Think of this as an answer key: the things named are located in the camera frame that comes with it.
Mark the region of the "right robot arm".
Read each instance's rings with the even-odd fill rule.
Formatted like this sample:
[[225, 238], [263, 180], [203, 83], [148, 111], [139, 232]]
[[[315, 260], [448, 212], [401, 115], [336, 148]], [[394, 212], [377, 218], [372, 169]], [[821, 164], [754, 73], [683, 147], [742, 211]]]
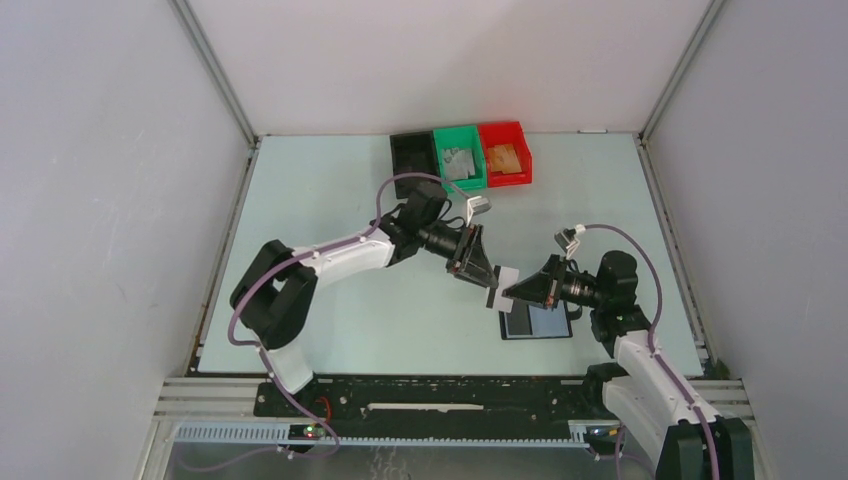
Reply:
[[648, 454], [655, 478], [754, 478], [748, 426], [721, 414], [664, 358], [637, 285], [636, 259], [612, 250], [595, 274], [574, 272], [552, 255], [533, 275], [500, 283], [498, 294], [543, 309], [589, 308], [593, 336], [611, 360], [588, 368], [583, 408], [596, 418], [615, 415]]

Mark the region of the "red storage bin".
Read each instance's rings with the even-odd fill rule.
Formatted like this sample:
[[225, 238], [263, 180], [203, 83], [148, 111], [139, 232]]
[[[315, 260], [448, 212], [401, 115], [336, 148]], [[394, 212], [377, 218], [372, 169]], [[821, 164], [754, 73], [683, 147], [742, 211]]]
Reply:
[[533, 180], [533, 156], [518, 121], [477, 126], [489, 188], [528, 185]]

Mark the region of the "silver credit card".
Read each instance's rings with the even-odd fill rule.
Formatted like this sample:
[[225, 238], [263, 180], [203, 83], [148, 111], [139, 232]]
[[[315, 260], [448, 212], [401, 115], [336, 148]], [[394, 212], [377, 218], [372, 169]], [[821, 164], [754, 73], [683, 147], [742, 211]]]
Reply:
[[520, 271], [515, 268], [496, 265], [494, 273], [497, 276], [498, 285], [496, 288], [487, 290], [486, 307], [503, 313], [510, 313], [513, 309], [514, 301], [504, 295], [504, 291], [517, 283]]

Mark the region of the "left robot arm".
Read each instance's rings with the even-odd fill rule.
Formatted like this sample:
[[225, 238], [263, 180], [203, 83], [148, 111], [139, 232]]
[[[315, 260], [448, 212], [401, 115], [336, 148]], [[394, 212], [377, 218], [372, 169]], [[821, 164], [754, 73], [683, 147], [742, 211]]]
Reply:
[[454, 278], [496, 288], [498, 278], [482, 243], [483, 228], [466, 223], [453, 228], [439, 212], [408, 213], [402, 208], [371, 222], [350, 237], [313, 248], [293, 249], [278, 240], [266, 243], [234, 289], [229, 341], [239, 346], [237, 324], [252, 334], [254, 347], [277, 381], [278, 404], [304, 416], [316, 403], [309, 384], [314, 375], [299, 336], [315, 293], [353, 275], [388, 268], [424, 249], [446, 261]]

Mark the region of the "black leather card holder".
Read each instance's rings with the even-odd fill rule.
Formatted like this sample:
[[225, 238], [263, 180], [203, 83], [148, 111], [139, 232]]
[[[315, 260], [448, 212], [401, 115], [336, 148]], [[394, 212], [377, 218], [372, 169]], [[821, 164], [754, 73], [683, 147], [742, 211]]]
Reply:
[[499, 313], [503, 340], [545, 340], [572, 338], [571, 320], [559, 304], [555, 309], [514, 303], [510, 312]]

